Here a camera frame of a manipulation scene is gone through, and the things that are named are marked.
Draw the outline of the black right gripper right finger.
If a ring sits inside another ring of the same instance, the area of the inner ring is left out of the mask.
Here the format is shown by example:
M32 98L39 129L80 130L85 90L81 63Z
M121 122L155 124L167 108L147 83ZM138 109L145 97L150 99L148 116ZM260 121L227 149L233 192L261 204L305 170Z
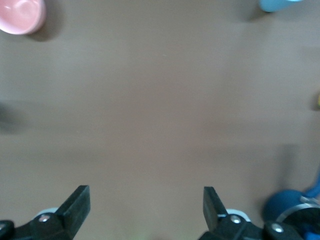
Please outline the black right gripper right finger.
M212 186L203 189L203 215L208 230L201 240L262 240L263 229L240 211L228 212Z

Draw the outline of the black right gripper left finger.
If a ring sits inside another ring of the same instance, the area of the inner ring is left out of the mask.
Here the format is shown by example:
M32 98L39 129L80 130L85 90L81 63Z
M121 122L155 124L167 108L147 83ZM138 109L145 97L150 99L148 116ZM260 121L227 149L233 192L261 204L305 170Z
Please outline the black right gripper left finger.
M16 240L72 240L91 209L90 187L80 185L55 212L43 212L14 230Z

